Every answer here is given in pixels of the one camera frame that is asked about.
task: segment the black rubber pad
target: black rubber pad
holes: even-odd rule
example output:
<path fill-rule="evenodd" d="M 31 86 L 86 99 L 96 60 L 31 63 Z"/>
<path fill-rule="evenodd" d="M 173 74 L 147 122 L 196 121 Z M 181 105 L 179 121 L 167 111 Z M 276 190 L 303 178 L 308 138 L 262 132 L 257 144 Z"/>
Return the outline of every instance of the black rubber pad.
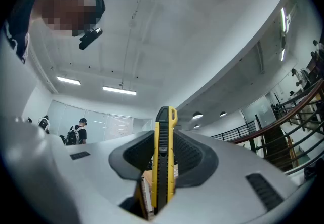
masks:
<path fill-rule="evenodd" d="M 246 179 L 268 211 L 284 201 L 261 174 L 253 173 L 246 176 Z"/>
<path fill-rule="evenodd" d="M 90 154 L 87 152 L 87 151 L 83 151 L 83 152 L 80 152 L 80 153 L 76 153 L 76 154 L 72 154 L 70 155 L 72 160 L 76 160 L 76 159 L 80 159 L 82 157 L 86 157 L 86 156 L 89 156 Z"/>

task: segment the rectangular light fixture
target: rectangular light fixture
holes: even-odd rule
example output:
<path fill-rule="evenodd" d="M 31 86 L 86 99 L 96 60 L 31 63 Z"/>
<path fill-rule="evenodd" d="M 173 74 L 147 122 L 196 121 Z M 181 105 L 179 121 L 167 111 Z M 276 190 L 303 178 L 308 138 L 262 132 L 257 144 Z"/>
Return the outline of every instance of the rectangular light fixture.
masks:
<path fill-rule="evenodd" d="M 134 91 L 112 88 L 112 87 L 107 87 L 107 86 L 103 86 L 102 89 L 104 89 L 105 91 L 109 91 L 109 92 L 119 92 L 119 93 L 124 93 L 124 94 L 136 95 L 136 92 L 134 92 Z"/>
<path fill-rule="evenodd" d="M 67 83 L 71 83 L 71 84 L 77 84 L 77 85 L 81 85 L 80 81 L 78 80 L 72 80 L 72 79 L 68 79 L 68 78 L 64 78 L 64 77 L 59 77 L 57 76 L 57 79 L 62 81 L 62 82 L 67 82 Z"/>
<path fill-rule="evenodd" d="M 98 122 L 98 123 L 106 124 L 106 123 L 104 123 L 104 122 L 101 122 L 101 121 L 93 121 L 93 122 Z"/>
<path fill-rule="evenodd" d="M 281 17 L 282 17 L 282 29 L 285 32 L 286 31 L 286 15 L 285 15 L 284 7 L 281 9 Z"/>
<path fill-rule="evenodd" d="M 282 51 L 282 55 L 281 55 L 281 61 L 284 60 L 284 57 L 285 57 L 285 50 Z"/>

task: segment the backpack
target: backpack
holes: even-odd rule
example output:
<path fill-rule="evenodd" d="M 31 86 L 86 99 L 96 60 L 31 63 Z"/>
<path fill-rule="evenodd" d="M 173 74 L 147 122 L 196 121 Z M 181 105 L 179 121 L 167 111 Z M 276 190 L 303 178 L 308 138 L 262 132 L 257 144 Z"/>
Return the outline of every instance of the backpack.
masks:
<path fill-rule="evenodd" d="M 78 132 L 81 129 L 83 129 L 83 127 L 79 127 L 78 129 L 75 129 L 75 125 L 74 125 L 72 129 L 67 133 L 65 145 L 79 145 L 80 138 Z"/>
<path fill-rule="evenodd" d="M 46 126 L 48 125 L 48 120 L 46 118 L 42 118 L 38 125 L 45 130 Z"/>

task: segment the person with backpack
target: person with backpack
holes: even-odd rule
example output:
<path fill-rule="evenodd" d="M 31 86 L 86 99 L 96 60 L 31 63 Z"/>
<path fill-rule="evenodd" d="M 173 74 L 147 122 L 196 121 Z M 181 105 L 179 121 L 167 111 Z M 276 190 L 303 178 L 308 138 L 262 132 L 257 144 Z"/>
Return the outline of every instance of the person with backpack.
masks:
<path fill-rule="evenodd" d="M 40 126 L 44 131 L 49 134 L 50 133 L 50 122 L 49 116 L 45 115 L 43 118 L 38 120 L 38 126 Z"/>
<path fill-rule="evenodd" d="M 65 145 L 86 144 L 86 139 L 87 139 L 87 131 L 85 130 L 86 124 L 87 124 L 87 120 L 85 118 L 81 118 L 79 125 L 72 126 L 70 128 L 70 131 L 67 133 Z"/>

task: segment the ceiling light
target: ceiling light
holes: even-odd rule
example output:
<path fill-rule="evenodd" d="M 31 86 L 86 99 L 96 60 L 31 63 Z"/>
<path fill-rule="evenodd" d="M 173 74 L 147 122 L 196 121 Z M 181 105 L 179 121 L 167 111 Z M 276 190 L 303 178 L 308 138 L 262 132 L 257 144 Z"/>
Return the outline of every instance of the ceiling light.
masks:
<path fill-rule="evenodd" d="M 286 31 L 286 15 L 285 15 L 285 8 L 281 9 L 281 17 L 282 17 L 282 29 Z"/>
<path fill-rule="evenodd" d="M 136 92 L 124 90 L 124 89 L 118 89 L 118 88 L 112 88 L 112 87 L 106 87 L 106 86 L 103 86 L 102 89 L 104 89 L 105 91 L 109 91 L 109 92 L 119 92 L 119 93 L 136 95 Z"/>
<path fill-rule="evenodd" d="M 67 83 L 71 83 L 71 84 L 77 84 L 77 85 L 81 85 L 80 81 L 78 80 L 72 80 L 72 79 L 68 79 L 68 78 L 64 78 L 64 77 L 59 77 L 57 76 L 57 79 L 62 81 L 62 82 L 67 82 Z"/>
<path fill-rule="evenodd" d="M 283 49 L 283 51 L 282 51 L 282 55 L 281 55 L 281 61 L 283 61 L 283 60 L 284 60 L 284 57 L 285 57 L 285 49 Z"/>
<path fill-rule="evenodd" d="M 199 119 L 201 118 L 203 115 L 200 113 L 200 112 L 195 112 L 193 115 L 192 115 L 192 118 L 193 119 Z"/>

